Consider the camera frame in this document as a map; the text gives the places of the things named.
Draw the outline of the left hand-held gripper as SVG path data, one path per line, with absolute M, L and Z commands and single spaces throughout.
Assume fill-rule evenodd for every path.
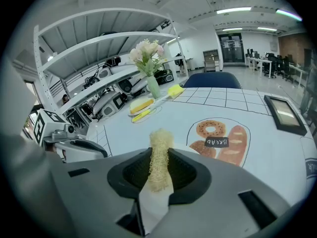
M 75 137 L 74 126 L 57 113 L 39 109 L 34 126 L 34 137 L 38 145 L 42 146 L 45 138 L 55 144 L 56 153 L 64 162 L 82 162 L 108 157 L 107 151 L 93 141 L 72 139 L 58 142 L 59 139 Z

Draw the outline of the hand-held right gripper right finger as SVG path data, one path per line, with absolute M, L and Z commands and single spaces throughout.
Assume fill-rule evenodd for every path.
M 152 238 L 246 238 L 290 207 L 241 167 L 184 150 L 168 154 L 175 192 Z

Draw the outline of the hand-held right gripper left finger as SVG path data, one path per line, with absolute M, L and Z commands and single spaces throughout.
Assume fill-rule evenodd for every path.
M 143 238 L 139 193 L 150 152 L 64 164 L 47 153 L 48 206 L 63 234 L 75 238 Z

